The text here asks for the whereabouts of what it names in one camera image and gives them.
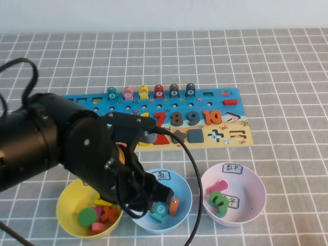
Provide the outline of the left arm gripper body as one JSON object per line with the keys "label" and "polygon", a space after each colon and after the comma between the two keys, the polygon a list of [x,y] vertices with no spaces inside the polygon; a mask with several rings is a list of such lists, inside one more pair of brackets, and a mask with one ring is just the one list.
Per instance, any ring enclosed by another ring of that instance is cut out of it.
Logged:
{"label": "left arm gripper body", "polygon": [[108,202],[127,207],[127,200],[147,196],[147,178],[153,176],[142,167],[136,154],[128,147],[117,145],[118,153],[91,172],[87,184]]}

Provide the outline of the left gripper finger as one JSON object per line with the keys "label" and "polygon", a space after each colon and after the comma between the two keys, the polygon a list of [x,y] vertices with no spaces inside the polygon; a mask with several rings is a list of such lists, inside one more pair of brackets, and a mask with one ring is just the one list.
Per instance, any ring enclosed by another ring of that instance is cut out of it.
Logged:
{"label": "left gripper finger", "polygon": [[174,191],[161,184],[154,176],[149,176],[147,178],[147,196],[148,202],[169,204],[174,196]]}
{"label": "left gripper finger", "polygon": [[152,196],[138,196],[127,200],[127,207],[135,212],[149,211],[153,204]]}

